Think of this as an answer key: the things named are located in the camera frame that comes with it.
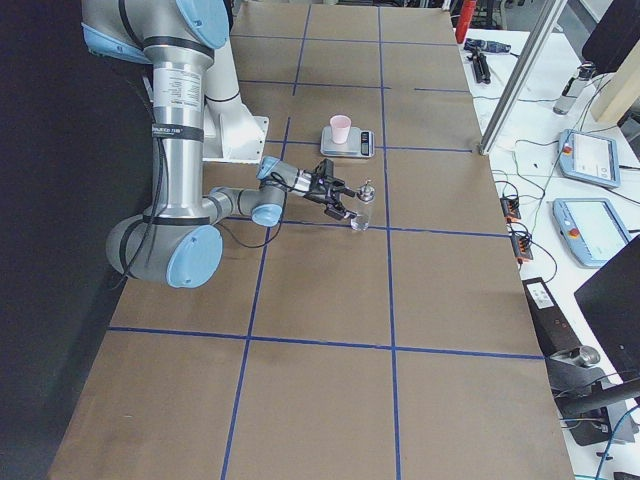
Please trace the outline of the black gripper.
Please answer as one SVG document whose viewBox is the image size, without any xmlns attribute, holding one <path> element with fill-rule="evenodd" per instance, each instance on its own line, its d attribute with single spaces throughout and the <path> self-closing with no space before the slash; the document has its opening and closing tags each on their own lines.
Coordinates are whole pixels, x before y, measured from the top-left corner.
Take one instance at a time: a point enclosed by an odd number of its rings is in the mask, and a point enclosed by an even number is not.
<svg viewBox="0 0 640 480">
<path fill-rule="evenodd" d="M 324 174 L 311 174 L 309 190 L 304 197 L 312 202 L 324 204 L 324 213 L 335 220 L 347 220 L 356 217 L 356 213 L 347 209 L 340 201 L 340 195 L 355 197 L 356 191 L 348 187 L 341 179 Z"/>
</svg>

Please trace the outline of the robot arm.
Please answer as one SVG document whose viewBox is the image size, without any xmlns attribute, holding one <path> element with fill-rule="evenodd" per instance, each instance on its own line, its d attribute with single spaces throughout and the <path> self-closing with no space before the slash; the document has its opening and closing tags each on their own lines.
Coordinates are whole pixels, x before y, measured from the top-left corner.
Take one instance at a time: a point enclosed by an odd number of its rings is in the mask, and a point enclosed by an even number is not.
<svg viewBox="0 0 640 480">
<path fill-rule="evenodd" d="M 303 170 L 263 155 L 268 121 L 241 99 L 229 2 L 86 1 L 82 15 L 90 52 L 153 69 L 153 199 L 108 236 L 120 274 L 199 287 L 222 259 L 219 222 L 236 215 L 275 226 L 292 194 L 335 219 L 353 217 L 330 160 Z"/>
</svg>

